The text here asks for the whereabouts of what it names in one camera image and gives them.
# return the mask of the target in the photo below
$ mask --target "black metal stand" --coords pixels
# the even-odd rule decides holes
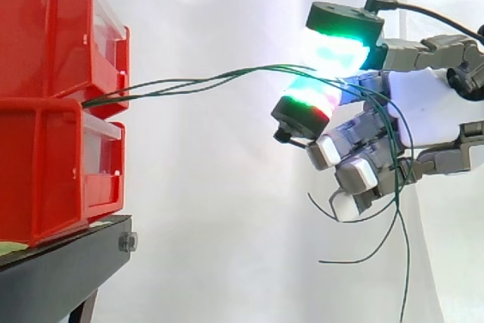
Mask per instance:
[[[0,321],[89,323],[97,289],[129,261],[131,216],[0,257]]]

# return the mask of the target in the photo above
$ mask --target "red plastic drawer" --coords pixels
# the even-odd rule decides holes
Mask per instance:
[[[69,99],[0,99],[0,241],[35,246],[123,207],[124,128]]]
[[[129,85],[129,31],[104,0],[0,0],[0,97],[85,101]],[[105,119],[126,102],[89,112]]]

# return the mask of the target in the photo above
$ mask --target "glowing green light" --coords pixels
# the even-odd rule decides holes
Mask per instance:
[[[284,92],[293,100],[318,108],[328,118],[340,104],[341,91],[317,79],[298,77]]]
[[[327,36],[305,29],[304,59],[318,75],[328,79],[354,75],[368,57],[370,48],[357,39]]]

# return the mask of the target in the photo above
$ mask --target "metal screw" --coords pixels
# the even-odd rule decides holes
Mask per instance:
[[[135,252],[138,248],[138,234],[136,232],[123,232],[119,236],[119,251],[125,253]]]

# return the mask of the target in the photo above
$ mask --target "bundle of wires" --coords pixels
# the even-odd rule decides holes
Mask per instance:
[[[390,99],[388,99],[385,95],[382,95],[380,93],[374,92],[370,89],[367,89],[365,87],[359,86],[359,85],[353,85],[353,84],[346,84],[343,80],[328,80],[328,79],[321,79],[318,78],[317,76],[314,76],[314,71],[313,69],[309,67],[304,67],[300,65],[294,65],[294,64],[272,64],[272,65],[267,65],[267,66],[261,66],[261,67],[250,67],[250,68],[244,68],[244,69],[239,69],[239,70],[233,70],[227,73],[222,73],[218,76],[213,76],[205,79],[160,79],[152,82],[146,82],[142,83],[139,85],[134,85],[131,87],[128,87],[126,89],[122,89],[116,92],[112,92],[110,94],[103,95],[99,98],[95,98],[89,101],[86,101],[83,103],[84,108],[89,108],[89,107],[98,107],[102,106],[105,104],[111,104],[111,103],[117,103],[120,101],[131,101],[131,100],[136,100],[139,98],[152,98],[152,97],[162,97],[162,96],[174,96],[174,95],[187,95],[187,94],[195,94],[198,92],[203,92],[207,91],[210,89],[214,89],[215,87],[224,85],[225,83],[228,83],[236,78],[242,77],[244,75],[247,75],[248,73],[253,73],[256,71],[271,71],[271,72],[279,72],[279,73],[289,73],[293,74],[296,76],[304,76],[304,77],[309,77],[313,79],[317,79],[320,82],[324,82],[328,85],[331,85],[332,87],[335,87],[337,89],[340,89],[342,92],[347,92],[349,94],[352,94],[354,96],[358,96],[360,99],[363,101],[366,101],[369,105],[371,105],[381,116],[383,123],[385,124],[385,129],[386,133],[389,136],[389,141],[390,141],[390,153],[392,156],[392,167],[396,171],[394,173],[395,175],[395,195],[393,199],[380,211],[375,213],[372,216],[366,217],[364,219],[359,219],[352,221],[352,223],[358,223],[358,222],[363,222],[363,221],[368,221],[370,219],[373,219],[374,217],[380,215],[384,210],[388,209],[391,205],[395,204],[396,210],[394,213],[394,216],[392,218],[392,221],[386,231],[386,234],[383,236],[383,239],[381,242],[377,245],[377,247],[369,253],[367,256],[357,259],[357,260],[350,260],[350,261],[328,261],[328,260],[319,260],[321,264],[344,264],[344,265],[351,265],[351,264],[358,264],[361,262],[368,261],[380,251],[381,247],[385,244],[386,240],[388,239],[390,233],[392,232],[396,220],[400,219],[401,224],[402,224],[402,230],[405,238],[405,246],[406,246],[406,270],[405,270],[405,286],[404,286],[404,292],[403,292],[403,298],[402,298],[402,307],[400,310],[400,319],[399,321],[403,320],[403,316],[405,314],[405,306],[406,306],[406,301],[407,301],[407,295],[408,295],[408,283],[409,283],[409,276],[410,276],[410,242],[408,239],[408,233],[407,233],[407,228],[405,226],[405,220],[403,218],[403,215],[400,211],[400,194],[402,192],[403,187],[405,186],[408,176],[411,174],[411,165],[410,165],[410,172],[409,174],[405,177],[405,180],[400,183],[399,180],[399,173],[397,172],[399,169],[399,162],[397,160],[398,155],[397,155],[397,150],[398,150],[398,140],[397,136],[395,134],[395,131],[392,128],[391,121],[389,119],[388,113],[384,110],[384,107],[377,101],[377,100],[384,100],[388,104],[391,104],[395,110],[399,113],[400,117],[402,118],[405,128],[408,131],[408,134],[410,135],[411,139],[411,132],[410,129],[408,128],[408,124],[405,121],[405,118],[400,111],[400,109],[395,105]],[[135,89],[140,89],[146,86],[153,86],[153,85],[160,85],[160,84],[168,84],[168,83],[175,83],[175,85],[165,87],[164,89],[156,90],[154,92],[147,92],[147,93],[141,93],[141,94],[136,94],[136,95],[124,95],[126,92],[130,92]],[[413,141],[411,139],[411,160],[414,158],[414,147],[413,147]],[[329,216],[332,219],[335,219],[333,216],[331,216],[329,213],[325,212],[322,208],[320,208],[319,205],[317,205],[316,202],[312,199],[311,195],[309,195],[311,201],[313,204],[319,208],[320,211],[322,211],[326,216]]]

